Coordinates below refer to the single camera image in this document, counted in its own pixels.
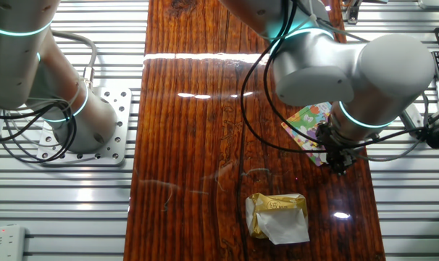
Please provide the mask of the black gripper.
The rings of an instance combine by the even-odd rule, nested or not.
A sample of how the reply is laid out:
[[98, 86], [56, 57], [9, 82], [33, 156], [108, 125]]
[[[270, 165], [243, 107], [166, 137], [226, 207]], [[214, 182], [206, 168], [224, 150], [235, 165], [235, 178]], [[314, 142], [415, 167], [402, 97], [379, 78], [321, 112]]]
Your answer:
[[327, 151], [327, 164], [330, 169], [338, 175], [345, 175], [347, 169], [356, 161], [346, 147], [355, 143], [343, 138], [331, 123], [325, 121], [317, 124], [316, 137]]

